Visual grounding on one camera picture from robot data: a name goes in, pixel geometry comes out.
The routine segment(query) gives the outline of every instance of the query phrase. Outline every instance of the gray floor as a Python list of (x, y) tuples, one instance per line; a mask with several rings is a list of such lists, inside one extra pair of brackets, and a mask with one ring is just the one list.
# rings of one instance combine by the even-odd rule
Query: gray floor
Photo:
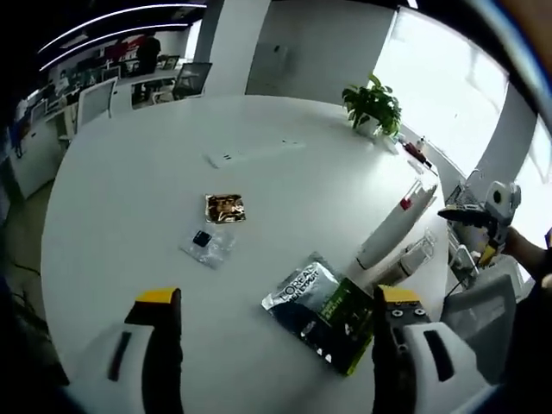
[[(41, 239), (50, 192), (53, 183), (45, 185), (27, 200), (12, 204), (4, 224), (6, 243), (6, 280), (15, 294), (14, 300), (24, 304), (27, 299), (29, 309), (46, 320), (42, 301), (41, 277), (31, 271), (14, 266), (14, 263), (41, 270)], [(52, 365), (58, 358), (49, 339), (36, 329), (26, 326), (33, 350), (45, 365)]]

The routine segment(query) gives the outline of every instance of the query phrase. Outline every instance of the white cylindrical object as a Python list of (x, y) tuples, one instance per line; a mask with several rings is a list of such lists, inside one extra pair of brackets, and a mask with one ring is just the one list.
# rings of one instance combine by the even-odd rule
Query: white cylindrical object
[(418, 181), (407, 195), (393, 208), (389, 216), (362, 244), (356, 259), (365, 270), (384, 259), (411, 231), (431, 201), (437, 186), (427, 191)]

